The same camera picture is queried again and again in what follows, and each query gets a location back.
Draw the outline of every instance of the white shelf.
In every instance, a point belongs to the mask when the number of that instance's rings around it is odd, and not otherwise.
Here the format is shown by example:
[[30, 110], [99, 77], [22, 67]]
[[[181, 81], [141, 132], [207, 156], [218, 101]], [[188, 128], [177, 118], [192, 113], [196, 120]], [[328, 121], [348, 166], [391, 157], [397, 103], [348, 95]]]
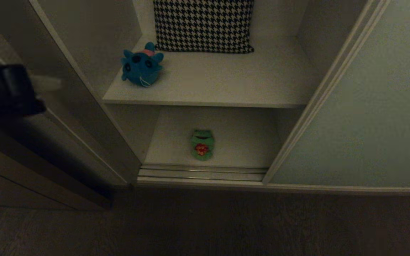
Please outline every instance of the white shelf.
[[[163, 107], [144, 165], [269, 167], [281, 143], [272, 109], [234, 107]], [[212, 159], [191, 155], [194, 129], [210, 129]]]
[[[142, 36], [133, 50], [142, 50], [154, 39]], [[306, 105], [319, 80], [296, 37], [255, 39], [252, 46], [256, 50], [249, 54], [164, 52], [164, 69], [153, 86], [122, 81], [120, 70], [103, 100], [223, 107]]]

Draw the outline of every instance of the blue plush toy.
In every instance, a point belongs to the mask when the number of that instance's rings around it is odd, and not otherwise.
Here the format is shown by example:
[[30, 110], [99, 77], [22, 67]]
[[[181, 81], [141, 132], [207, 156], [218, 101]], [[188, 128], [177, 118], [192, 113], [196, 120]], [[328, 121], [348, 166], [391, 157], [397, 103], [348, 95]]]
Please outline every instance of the blue plush toy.
[[150, 87], [156, 81], [162, 69], [159, 62], [164, 59], [164, 54], [155, 54], [152, 42], [147, 43], [141, 52], [132, 53], [124, 50], [124, 56], [126, 58], [121, 59], [123, 81], [129, 79], [132, 83], [143, 87]]

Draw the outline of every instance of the red flower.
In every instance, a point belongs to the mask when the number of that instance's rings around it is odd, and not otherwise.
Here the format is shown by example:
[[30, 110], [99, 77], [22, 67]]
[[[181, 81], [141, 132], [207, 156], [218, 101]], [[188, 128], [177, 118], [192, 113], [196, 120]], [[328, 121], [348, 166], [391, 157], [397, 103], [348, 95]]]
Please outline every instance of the red flower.
[[199, 143], [195, 146], [195, 151], [197, 151], [197, 154], [199, 155], [205, 155], [208, 152], [208, 146]]

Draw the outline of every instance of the floor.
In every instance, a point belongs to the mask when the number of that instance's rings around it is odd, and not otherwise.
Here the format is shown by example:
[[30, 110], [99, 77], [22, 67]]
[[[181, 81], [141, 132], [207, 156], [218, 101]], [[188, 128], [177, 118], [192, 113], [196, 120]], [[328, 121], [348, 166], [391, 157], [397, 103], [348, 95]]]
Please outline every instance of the floor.
[[105, 212], [0, 207], [0, 255], [410, 256], [410, 196], [137, 188]]

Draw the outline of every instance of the pillow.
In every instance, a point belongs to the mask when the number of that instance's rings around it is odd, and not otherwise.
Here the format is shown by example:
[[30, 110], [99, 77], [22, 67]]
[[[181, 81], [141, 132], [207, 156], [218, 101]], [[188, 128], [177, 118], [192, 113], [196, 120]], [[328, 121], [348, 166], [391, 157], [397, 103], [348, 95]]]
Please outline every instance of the pillow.
[[254, 0], [154, 0], [157, 50], [249, 53]]

